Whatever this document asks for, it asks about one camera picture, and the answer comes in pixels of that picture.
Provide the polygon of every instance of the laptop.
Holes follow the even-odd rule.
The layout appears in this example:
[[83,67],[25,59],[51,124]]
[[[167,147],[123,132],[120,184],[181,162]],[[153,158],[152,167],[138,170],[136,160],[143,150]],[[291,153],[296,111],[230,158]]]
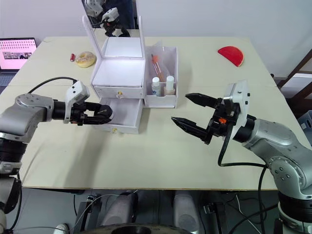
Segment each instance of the laptop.
[[34,38],[0,38],[0,86],[8,86],[36,48]]

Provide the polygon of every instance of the small bottle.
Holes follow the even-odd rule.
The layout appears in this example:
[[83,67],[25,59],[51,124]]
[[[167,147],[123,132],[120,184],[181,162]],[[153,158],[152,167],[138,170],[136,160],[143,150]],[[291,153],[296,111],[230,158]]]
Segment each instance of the small bottle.
[[152,92],[153,95],[156,95],[158,97],[160,97],[160,83],[159,83],[159,78],[158,77],[154,77],[152,80]]
[[164,87],[164,96],[175,95],[176,90],[174,89],[175,78],[173,76],[167,76],[166,87]]

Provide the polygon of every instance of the white storage organizer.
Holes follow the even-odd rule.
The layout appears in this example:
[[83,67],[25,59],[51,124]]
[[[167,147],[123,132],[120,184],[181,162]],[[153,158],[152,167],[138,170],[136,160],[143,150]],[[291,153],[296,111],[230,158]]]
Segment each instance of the white storage organizer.
[[97,61],[91,77],[91,86],[101,104],[109,105],[114,113],[111,122],[94,127],[121,133],[138,133],[143,107],[175,108],[178,97],[178,61],[176,47],[164,47],[168,54],[163,61],[174,76],[175,95],[152,95],[152,72],[148,62],[151,53],[144,46],[141,17],[138,17],[140,38],[109,37],[99,47],[94,31],[86,16],[83,25],[94,47]]

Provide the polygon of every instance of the red semicircle object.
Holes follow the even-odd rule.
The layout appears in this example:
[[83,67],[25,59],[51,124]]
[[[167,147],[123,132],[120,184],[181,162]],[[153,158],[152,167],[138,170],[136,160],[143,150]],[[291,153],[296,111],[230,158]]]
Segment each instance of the red semicircle object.
[[218,53],[226,57],[236,67],[239,67],[244,61],[244,54],[234,46],[226,46],[218,50]]

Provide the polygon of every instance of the white wall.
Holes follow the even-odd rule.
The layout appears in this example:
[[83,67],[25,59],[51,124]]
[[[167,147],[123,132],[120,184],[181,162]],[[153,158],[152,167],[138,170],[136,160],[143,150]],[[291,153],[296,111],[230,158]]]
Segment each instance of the white wall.
[[286,77],[312,48],[311,0],[137,0],[146,36],[249,37]]
[[[312,0],[137,4],[145,36],[249,37],[276,77],[286,77],[312,48]],[[81,0],[0,0],[0,37],[83,36],[83,14]]]
[[81,0],[0,0],[0,37],[85,36]]

